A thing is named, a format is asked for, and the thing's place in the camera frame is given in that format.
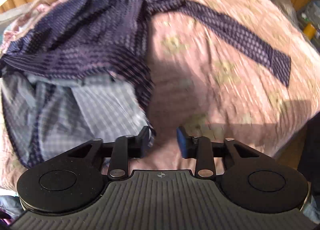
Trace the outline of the navy checked shirt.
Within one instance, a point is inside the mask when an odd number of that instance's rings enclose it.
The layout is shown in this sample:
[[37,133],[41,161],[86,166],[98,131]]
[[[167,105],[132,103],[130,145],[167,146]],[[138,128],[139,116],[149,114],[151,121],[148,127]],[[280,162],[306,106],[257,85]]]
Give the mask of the navy checked shirt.
[[191,0],[68,0],[1,58],[5,126],[27,168],[92,138],[108,142],[150,125],[149,21],[192,17],[289,85],[291,59],[226,14]]

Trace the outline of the yellow object on floor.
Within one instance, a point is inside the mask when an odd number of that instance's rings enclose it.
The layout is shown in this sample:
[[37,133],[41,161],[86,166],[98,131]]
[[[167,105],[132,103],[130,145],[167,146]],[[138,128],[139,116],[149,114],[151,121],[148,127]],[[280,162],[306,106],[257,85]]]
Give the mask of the yellow object on floor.
[[304,28],[304,30],[303,30],[304,35],[305,35],[309,40],[311,40],[311,39],[315,36],[316,32],[317,32],[317,30],[316,30],[316,28],[312,25],[312,23],[308,23],[308,24],[306,25],[306,27]]

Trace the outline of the pink teddy bear quilt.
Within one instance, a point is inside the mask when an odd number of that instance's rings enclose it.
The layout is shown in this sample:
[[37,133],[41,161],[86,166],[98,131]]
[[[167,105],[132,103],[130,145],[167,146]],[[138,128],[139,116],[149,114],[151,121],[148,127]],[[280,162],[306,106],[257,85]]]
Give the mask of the pink teddy bear quilt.
[[[35,0],[3,28],[1,58],[55,6]],[[176,128],[221,142],[233,137],[268,156],[319,112],[319,54],[269,0],[191,0],[236,20],[291,59],[289,85],[190,16],[158,13],[149,21],[146,63],[153,84],[146,117],[151,150],[132,169],[194,169],[178,151]],[[29,168],[19,161],[5,126],[1,93],[1,187],[16,190]]]

